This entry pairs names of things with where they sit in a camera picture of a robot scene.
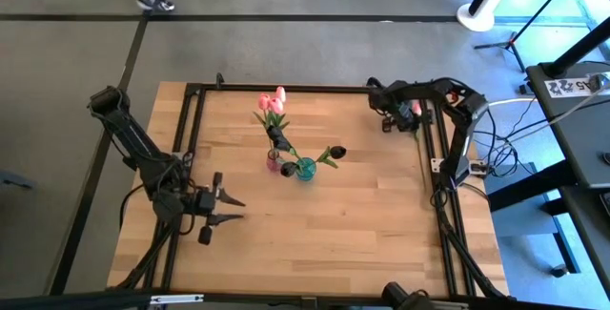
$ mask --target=vase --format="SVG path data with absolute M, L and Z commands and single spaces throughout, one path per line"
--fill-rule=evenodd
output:
M 296 162 L 301 168 L 296 170 L 296 177 L 301 181 L 310 181 L 315 176 L 315 161 L 303 157 Z
M 272 172 L 279 172 L 282 168 L 284 160 L 279 156 L 279 152 L 275 149 L 271 149 L 267 152 L 267 168 Z

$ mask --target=desk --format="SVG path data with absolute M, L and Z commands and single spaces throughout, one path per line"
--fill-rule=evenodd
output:
M 152 109 L 148 133 L 166 152 L 172 149 L 185 85 L 161 83 Z M 209 246 L 196 241 L 203 218 L 191 234 L 180 237 L 172 290 L 378 299 L 387 282 L 398 281 L 405 290 L 424 288 L 446 297 L 436 216 L 429 204 L 432 184 L 427 167 L 422 168 L 427 166 L 422 164 L 427 163 L 424 140 L 383 133 L 366 94 L 288 92 L 285 120 L 291 124 L 285 135 L 299 154 L 317 157 L 327 145 L 339 144 L 348 154 L 337 170 L 319 166 L 309 183 L 285 178 L 265 166 L 269 143 L 252 114 L 259 94 L 205 94 L 192 178 L 205 184 L 215 171 L 222 172 L 227 192 L 247 207 L 220 205 L 219 212 L 245 218 L 217 227 Z M 468 182 L 483 187 L 479 179 Z M 466 189 L 459 197 L 470 252 L 507 293 L 487 202 Z M 184 217 L 183 230 L 189 223 Z M 142 258 L 154 224 L 152 205 L 143 192 L 136 193 L 108 285 L 122 281 Z M 153 285 L 159 285 L 165 254 L 160 254 Z M 455 254 L 454 265 L 463 290 Z
M 579 63 L 572 67 L 565 77 L 585 77 L 588 73 L 608 71 L 610 67 L 602 64 Z M 551 97 L 544 81 L 552 78 L 546 76 L 538 66 L 529 67 L 527 74 L 547 118 L 570 110 L 582 100 L 582 97 Z M 609 98 L 608 95 L 600 95 L 589 104 Z M 610 103 L 607 103 L 576 111 L 552 125 L 565 159 L 494 192 L 490 197 L 500 199 L 497 206 L 492 207 L 492 210 L 496 211 L 559 188 L 561 198 L 547 202 L 546 211 L 552 216 L 566 212 L 570 214 L 601 284 L 610 298 L 610 217 L 599 213 L 599 193 L 608 192 L 610 189 L 610 166 L 600 158 L 600 153 L 610 151 L 610 126 L 606 123 L 609 113 Z M 565 248 L 568 251 L 562 254 L 570 270 L 570 264 L 575 262 L 570 261 L 569 247 L 566 245 Z

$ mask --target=sneaker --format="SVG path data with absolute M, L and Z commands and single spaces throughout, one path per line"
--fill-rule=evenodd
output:
M 135 0 L 135 2 L 142 10 L 172 11 L 175 9 L 173 2 L 168 0 Z

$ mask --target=white stand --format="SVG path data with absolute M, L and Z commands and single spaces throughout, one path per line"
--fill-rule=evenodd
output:
M 483 0 L 474 15 L 469 12 L 471 4 L 457 10 L 458 22 L 471 31 L 489 31 L 494 27 L 494 10 L 501 0 Z

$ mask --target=teal glass vase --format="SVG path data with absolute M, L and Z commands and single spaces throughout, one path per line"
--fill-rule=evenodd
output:
M 301 181 L 310 181 L 315 176 L 315 161 L 309 157 L 303 157 L 296 162 L 301 168 L 296 170 L 296 177 Z

